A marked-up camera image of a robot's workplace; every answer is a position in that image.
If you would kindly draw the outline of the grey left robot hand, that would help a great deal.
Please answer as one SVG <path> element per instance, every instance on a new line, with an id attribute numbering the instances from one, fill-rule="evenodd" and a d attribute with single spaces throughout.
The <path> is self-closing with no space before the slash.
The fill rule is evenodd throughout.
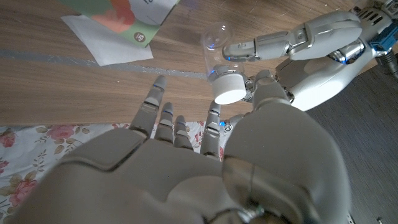
<path id="1" fill-rule="evenodd" d="M 290 31 L 228 44 L 223 57 L 233 62 L 287 57 L 276 68 L 281 86 L 302 111 L 333 98 L 374 58 L 397 42 L 397 14 L 364 8 L 335 11 Z"/>

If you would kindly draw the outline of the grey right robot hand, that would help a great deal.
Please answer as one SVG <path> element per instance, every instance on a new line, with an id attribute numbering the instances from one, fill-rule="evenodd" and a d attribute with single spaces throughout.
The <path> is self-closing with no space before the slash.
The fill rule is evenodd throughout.
<path id="1" fill-rule="evenodd" d="M 200 152 L 182 116 L 162 104 L 156 78 L 127 129 L 82 144 L 16 208 L 9 223 L 346 223 L 351 188 L 341 151 L 293 107 L 267 70 L 253 110 L 222 156 L 220 106 L 212 103 Z"/>

